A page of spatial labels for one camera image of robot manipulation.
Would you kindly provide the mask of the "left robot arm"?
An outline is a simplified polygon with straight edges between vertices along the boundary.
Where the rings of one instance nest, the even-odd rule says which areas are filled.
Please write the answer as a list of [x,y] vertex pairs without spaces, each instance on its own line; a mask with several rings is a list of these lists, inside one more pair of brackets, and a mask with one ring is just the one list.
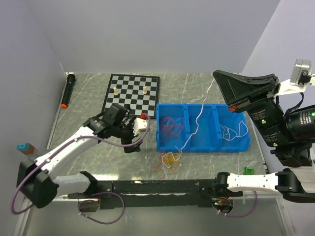
[[139,152],[143,138],[148,133],[150,118],[141,114],[128,122],[124,117],[128,109],[113,104],[106,112],[88,118],[66,141],[52,151],[35,160],[24,160],[19,165],[17,192],[23,193],[37,208],[43,208],[55,197],[80,193],[87,198],[98,191],[98,181],[90,173],[81,171],[73,176],[60,176],[60,172],[71,161],[101,142],[110,143],[108,138],[121,140],[119,147],[125,153]]

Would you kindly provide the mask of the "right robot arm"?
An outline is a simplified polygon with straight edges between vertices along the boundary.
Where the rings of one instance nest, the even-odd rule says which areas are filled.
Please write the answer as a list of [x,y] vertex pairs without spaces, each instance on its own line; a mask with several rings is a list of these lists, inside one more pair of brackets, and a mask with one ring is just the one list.
[[282,171],[242,176],[219,173],[215,191],[221,196],[229,192],[279,192],[295,203],[315,201],[315,158],[311,148],[315,142],[315,107],[301,108],[298,102],[286,112],[279,96],[284,83],[275,74],[248,77],[221,70],[213,72],[229,111],[247,112],[267,146],[285,167]]

